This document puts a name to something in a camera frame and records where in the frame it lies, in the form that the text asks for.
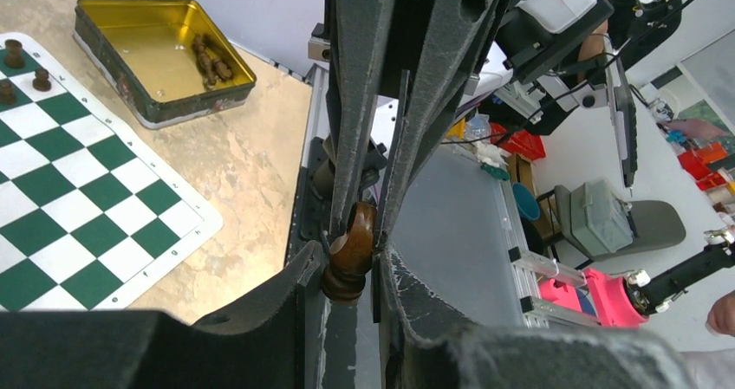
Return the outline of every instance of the blue bucket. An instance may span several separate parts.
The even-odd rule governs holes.
[[[513,196],[516,198],[516,205],[521,217],[531,221],[538,220],[541,217],[541,208],[536,202],[536,197],[525,185],[521,183],[513,184]]]

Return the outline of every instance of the marble tabletop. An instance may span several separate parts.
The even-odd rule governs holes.
[[[0,0],[0,32],[35,38],[222,214],[224,228],[131,305],[195,321],[283,267],[311,88],[239,49],[258,78],[243,106],[145,129],[72,39],[76,1]]]

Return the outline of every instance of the metal tin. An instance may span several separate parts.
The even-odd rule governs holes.
[[[255,86],[255,73],[194,0],[79,0],[75,12],[75,40],[144,126],[242,105]],[[231,79],[207,88],[196,35]]]

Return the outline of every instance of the hand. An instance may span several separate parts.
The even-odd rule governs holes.
[[[707,324],[717,333],[735,335],[735,291],[712,305]]]

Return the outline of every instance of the gray chair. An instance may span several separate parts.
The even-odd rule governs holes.
[[[632,208],[630,211],[636,233],[633,242],[614,253],[593,255],[572,235],[571,191],[563,185],[557,185],[553,191],[539,196],[537,201],[541,203],[544,200],[550,200],[552,197],[556,201],[554,216],[560,231],[555,231],[554,235],[546,241],[546,245],[551,248],[552,253],[557,257],[555,243],[561,240],[569,242],[588,258],[587,262],[577,267],[578,269],[582,269],[592,262],[604,261],[611,257],[675,246],[683,242],[686,237],[684,223],[682,223],[679,213],[669,203],[656,200],[633,201],[631,202]],[[553,211],[553,207],[555,206],[549,206],[550,211]]]

